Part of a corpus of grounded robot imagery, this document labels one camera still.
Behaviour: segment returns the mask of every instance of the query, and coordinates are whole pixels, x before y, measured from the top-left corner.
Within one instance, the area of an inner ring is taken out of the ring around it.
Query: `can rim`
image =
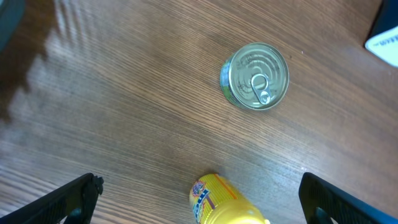
[[[282,59],[282,64],[283,64],[284,66],[286,66],[286,71],[287,71],[287,74],[286,74],[287,82],[286,82],[286,84],[285,84],[285,86],[284,86],[284,90],[283,90],[282,94],[280,95],[279,100],[276,101],[273,105],[271,105],[271,106],[269,106],[269,107],[267,107],[267,108],[253,108],[253,107],[250,107],[250,106],[248,106],[247,104],[243,103],[242,100],[240,100],[238,97],[235,97],[245,108],[248,108],[248,109],[250,109],[250,110],[257,110],[257,111],[263,110],[263,111],[264,111],[264,110],[269,110],[269,109],[273,108],[274,106],[278,105],[278,104],[282,101],[282,99],[285,98],[287,89],[288,89],[288,87],[289,87],[289,82],[290,82],[289,68],[288,68],[288,66],[287,66],[286,59],[285,59],[284,56],[281,54],[281,52],[279,52],[278,49],[276,49],[275,47],[273,47],[273,46],[271,46],[271,45],[269,45],[269,44],[263,43],[263,42],[253,42],[253,43],[246,44],[245,46],[241,47],[237,52],[235,52],[235,54],[234,54],[234,55],[232,56],[232,58],[231,58],[231,66],[230,66],[229,69],[228,69],[228,81],[229,81],[229,86],[230,86],[230,88],[231,88],[231,91],[232,91],[233,95],[237,96],[236,91],[235,91],[235,89],[234,89],[234,86],[232,85],[232,79],[231,79],[231,71],[232,71],[232,67],[233,67],[233,66],[232,66],[232,63],[234,62],[235,57],[238,55],[238,53],[240,53],[240,51],[242,51],[242,50],[243,50],[245,47],[247,47],[248,45],[255,45],[255,44],[264,45],[264,46],[266,46],[266,47],[269,47],[269,48],[272,49],[272,50],[275,50],[275,53],[277,54],[277,56],[280,57],[280,58]]]

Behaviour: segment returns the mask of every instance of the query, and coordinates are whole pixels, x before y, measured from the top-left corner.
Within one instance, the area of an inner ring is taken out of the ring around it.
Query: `can lid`
[[[231,59],[229,82],[235,97],[246,107],[266,110],[278,104],[289,85],[289,70],[273,46],[252,43]]]

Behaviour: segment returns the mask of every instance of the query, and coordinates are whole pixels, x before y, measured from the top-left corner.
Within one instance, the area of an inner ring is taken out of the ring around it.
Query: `metal can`
[[[224,96],[233,105],[268,110],[285,96],[289,70],[275,47],[251,43],[225,61],[220,73],[220,85]]]

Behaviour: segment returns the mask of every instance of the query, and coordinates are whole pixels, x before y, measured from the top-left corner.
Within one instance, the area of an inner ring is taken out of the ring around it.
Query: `yellow bottle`
[[[196,181],[189,201],[198,224],[270,224],[229,181],[208,174]]]

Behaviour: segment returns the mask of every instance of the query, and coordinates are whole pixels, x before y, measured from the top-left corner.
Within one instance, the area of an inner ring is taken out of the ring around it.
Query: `pull tab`
[[[271,100],[271,91],[268,85],[269,81],[267,76],[263,74],[255,74],[251,78],[251,88],[260,103],[266,105]]]

